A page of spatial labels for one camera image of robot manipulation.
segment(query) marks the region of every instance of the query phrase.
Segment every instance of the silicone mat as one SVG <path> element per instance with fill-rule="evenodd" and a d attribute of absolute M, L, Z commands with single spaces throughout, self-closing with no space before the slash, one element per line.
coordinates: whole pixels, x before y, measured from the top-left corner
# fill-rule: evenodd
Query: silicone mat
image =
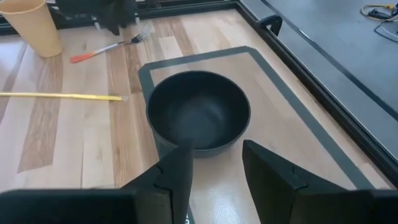
<path fill-rule="evenodd" d="M 229 78 L 242 88 L 251 106 L 249 126 L 230 149 L 194 160 L 190 210 L 196 223 L 259 223 L 244 175 L 244 139 L 344 188 L 373 188 L 257 50 L 237 47 L 149 63 L 139 71 L 146 101 L 159 82 L 187 70 Z M 167 153 L 157 149 L 160 157 Z"/>

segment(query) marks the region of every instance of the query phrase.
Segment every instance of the black handle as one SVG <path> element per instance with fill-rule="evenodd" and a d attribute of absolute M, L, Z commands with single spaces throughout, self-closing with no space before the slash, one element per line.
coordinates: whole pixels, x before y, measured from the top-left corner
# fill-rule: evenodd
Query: black handle
<path fill-rule="evenodd" d="M 271 26 L 271 32 L 278 36 L 280 28 L 282 27 L 282 18 L 277 15 L 268 16 L 258 21 L 257 24 L 263 29 L 266 29 L 267 26 Z"/>

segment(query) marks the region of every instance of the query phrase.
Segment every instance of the black metal frame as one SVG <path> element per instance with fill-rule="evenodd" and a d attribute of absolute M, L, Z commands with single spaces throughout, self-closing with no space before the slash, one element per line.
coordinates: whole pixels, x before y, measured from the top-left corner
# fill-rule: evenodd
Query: black metal frame
<path fill-rule="evenodd" d="M 363 84 L 356 76 L 354 76 L 347 68 L 340 64 L 335 58 L 333 58 L 328 52 L 326 52 L 321 46 L 315 41 L 306 36 L 292 21 L 284 16 L 278 9 L 271 5 L 267 0 L 261 0 L 272 12 L 279 15 L 285 24 L 287 24 L 294 32 L 296 32 L 304 41 L 306 41 L 311 47 L 313 47 L 319 54 L 321 54 L 331 65 L 333 65 L 341 74 L 347 77 L 354 85 L 356 85 L 366 96 L 368 96 L 373 102 L 380 106 L 386 113 L 392 118 L 398 121 L 398 111 L 395 111 L 387 102 L 377 96 L 372 90 L 370 90 L 365 84 Z"/>
<path fill-rule="evenodd" d="M 310 93 L 329 112 L 340 126 L 353 138 L 358 146 L 372 159 L 375 165 L 386 177 L 398 187 L 398 162 L 388 153 L 380 142 L 375 139 L 353 115 L 321 84 L 315 76 L 297 59 L 293 53 L 277 38 L 282 18 L 269 16 L 258 21 L 249 9 L 238 0 L 195 3 L 197 0 L 166 0 L 159 1 L 160 7 L 151 8 L 147 2 L 138 2 L 138 16 L 140 19 L 152 19 L 166 16 L 180 16 L 184 14 L 235 9 L 246 22 L 258 33 L 267 45 L 289 67 L 296 77 L 306 86 Z M 59 29 L 92 26 L 89 17 L 82 22 L 60 24 Z"/>

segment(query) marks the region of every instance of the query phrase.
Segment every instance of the wooden tabletop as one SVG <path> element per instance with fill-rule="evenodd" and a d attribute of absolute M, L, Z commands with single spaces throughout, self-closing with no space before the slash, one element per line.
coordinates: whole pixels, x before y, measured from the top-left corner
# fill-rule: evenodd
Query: wooden tabletop
<path fill-rule="evenodd" d="M 71 56 L 128 40 L 145 24 L 151 33 L 144 43 L 69 62 Z M 60 36 L 63 54 L 46 59 L 18 36 L 0 37 L 1 91 L 109 94 L 127 100 L 0 98 L 0 191 L 129 182 L 159 159 L 146 120 L 139 68 L 241 45 L 261 53 L 373 185 L 391 187 L 235 10 L 142 21 L 120 37 L 94 27 L 60 30 Z"/>

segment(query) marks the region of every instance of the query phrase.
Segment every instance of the paper cup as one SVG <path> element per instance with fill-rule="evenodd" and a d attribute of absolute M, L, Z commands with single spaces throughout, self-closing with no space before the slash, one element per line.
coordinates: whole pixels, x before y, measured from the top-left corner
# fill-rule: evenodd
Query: paper cup
<path fill-rule="evenodd" d="M 62 43 L 45 0 L 0 0 L 2 14 L 42 57 L 62 52 Z"/>

